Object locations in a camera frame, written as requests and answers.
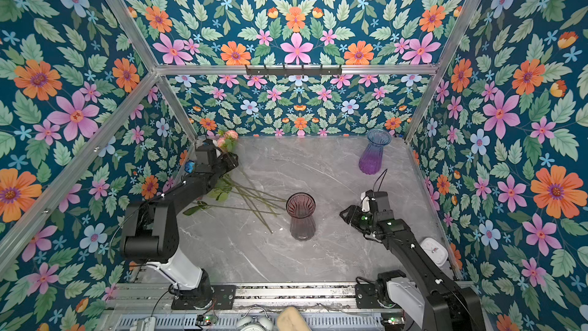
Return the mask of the blue rose stem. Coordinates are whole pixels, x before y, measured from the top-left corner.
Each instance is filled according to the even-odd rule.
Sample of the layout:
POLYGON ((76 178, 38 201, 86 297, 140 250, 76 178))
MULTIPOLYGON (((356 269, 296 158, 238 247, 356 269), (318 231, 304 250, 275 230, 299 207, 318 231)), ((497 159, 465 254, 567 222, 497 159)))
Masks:
POLYGON ((188 174, 191 174, 194 172, 194 167, 195 167, 195 162, 194 161, 188 161, 185 163, 185 172, 188 174))

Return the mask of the smoky brown ribbed glass vase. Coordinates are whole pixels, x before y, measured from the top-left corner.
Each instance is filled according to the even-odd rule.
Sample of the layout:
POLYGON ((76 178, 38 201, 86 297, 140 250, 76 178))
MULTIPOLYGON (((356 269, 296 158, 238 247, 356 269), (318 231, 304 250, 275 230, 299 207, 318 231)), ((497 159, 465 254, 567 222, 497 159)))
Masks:
POLYGON ((286 212, 290 217, 290 234, 294 239, 305 242, 315 235, 315 199, 308 193, 298 192, 286 202, 286 212))

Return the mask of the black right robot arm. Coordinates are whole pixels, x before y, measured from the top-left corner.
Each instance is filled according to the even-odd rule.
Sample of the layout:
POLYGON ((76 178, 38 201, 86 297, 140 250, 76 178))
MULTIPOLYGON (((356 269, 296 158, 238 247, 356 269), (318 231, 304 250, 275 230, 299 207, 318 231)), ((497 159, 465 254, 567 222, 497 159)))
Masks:
POLYGON ((378 274, 375 291, 379 303, 398 305, 410 318, 406 330, 486 329, 477 293, 461 287, 434 263, 410 226, 394 217, 386 192, 366 191, 359 205, 350 205, 339 216, 402 263, 402 271, 378 274))

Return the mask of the silver twin bell alarm clock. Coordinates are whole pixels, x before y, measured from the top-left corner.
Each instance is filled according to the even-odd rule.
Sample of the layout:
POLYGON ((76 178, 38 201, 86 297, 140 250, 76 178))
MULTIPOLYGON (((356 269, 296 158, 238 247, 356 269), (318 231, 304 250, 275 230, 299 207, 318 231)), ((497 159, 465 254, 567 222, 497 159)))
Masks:
POLYGON ((273 331, 274 321, 265 308, 253 306, 235 324, 238 331, 273 331))

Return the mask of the pink peony flower stem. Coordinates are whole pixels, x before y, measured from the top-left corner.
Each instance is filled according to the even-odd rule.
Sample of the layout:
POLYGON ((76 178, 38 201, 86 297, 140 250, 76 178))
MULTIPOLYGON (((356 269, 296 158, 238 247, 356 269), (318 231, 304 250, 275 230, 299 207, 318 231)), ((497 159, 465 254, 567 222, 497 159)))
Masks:
MULTIPOLYGON (((217 147, 225 153, 234 153, 236 155, 234 150, 236 150, 238 140, 239 134, 235 130, 229 130, 220 134, 217 140, 217 147)), ((237 167, 234 171, 241 174, 246 182, 240 183, 231 176, 225 176, 223 181, 227 187, 231 188, 232 192, 235 192, 244 201, 245 207, 254 214, 269 233, 273 233, 265 218, 265 215, 277 216, 277 212, 275 211, 277 206, 274 204, 273 199, 255 188, 253 182, 241 166, 237 167)))

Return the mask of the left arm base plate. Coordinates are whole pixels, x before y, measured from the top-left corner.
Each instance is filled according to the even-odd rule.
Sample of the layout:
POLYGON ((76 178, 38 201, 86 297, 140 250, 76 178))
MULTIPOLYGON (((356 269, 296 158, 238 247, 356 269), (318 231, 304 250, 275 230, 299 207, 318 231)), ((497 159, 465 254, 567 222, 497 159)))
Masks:
POLYGON ((231 310, 236 299, 235 285, 205 285, 174 295, 173 310, 231 310))

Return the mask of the beige sponge block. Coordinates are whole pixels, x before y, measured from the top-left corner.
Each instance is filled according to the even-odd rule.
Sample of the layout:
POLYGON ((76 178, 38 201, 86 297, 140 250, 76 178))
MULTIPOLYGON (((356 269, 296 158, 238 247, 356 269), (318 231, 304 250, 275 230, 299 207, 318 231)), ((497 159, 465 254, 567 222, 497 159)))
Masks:
POLYGON ((288 306, 277 317, 278 331, 311 331, 302 314, 294 307, 288 306))

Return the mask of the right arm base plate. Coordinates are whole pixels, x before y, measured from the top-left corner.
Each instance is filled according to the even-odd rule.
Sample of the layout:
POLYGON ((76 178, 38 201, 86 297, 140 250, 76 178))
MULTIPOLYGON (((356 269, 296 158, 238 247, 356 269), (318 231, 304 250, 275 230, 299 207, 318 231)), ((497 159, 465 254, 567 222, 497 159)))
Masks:
POLYGON ((400 309, 387 295, 384 285, 378 280, 355 278, 355 301, 358 309, 400 309))

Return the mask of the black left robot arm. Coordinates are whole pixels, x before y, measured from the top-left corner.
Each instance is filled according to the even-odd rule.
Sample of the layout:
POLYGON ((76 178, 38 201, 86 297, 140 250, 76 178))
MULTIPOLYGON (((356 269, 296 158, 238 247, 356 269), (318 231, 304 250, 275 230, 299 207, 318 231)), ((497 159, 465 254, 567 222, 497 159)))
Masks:
POLYGON ((186 173, 168 191, 127 208, 119 252, 123 258, 154 269, 170 282, 171 295, 176 298, 174 309, 206 309, 213 302, 213 287, 208 273, 180 248, 178 216, 239 167, 239 158, 207 139, 184 167, 186 173))

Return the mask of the purple ribbed glass vase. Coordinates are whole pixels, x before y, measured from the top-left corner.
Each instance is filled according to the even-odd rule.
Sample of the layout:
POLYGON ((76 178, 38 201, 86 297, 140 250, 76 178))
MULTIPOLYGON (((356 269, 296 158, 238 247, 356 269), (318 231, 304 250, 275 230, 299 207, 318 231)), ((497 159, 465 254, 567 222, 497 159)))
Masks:
POLYGON ((367 133, 367 140, 358 168, 366 175, 374 175, 381 170, 384 147, 391 142, 392 136, 385 130, 371 130, 367 133))

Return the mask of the white round timer device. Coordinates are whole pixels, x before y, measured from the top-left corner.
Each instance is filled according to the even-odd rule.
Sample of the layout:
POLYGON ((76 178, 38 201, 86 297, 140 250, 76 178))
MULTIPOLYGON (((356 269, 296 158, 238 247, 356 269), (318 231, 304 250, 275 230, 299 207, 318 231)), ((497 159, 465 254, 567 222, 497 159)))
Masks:
POLYGON ((439 268, 444 266, 449 259, 449 252, 446 247, 434 238, 425 238, 420 243, 420 246, 439 268))

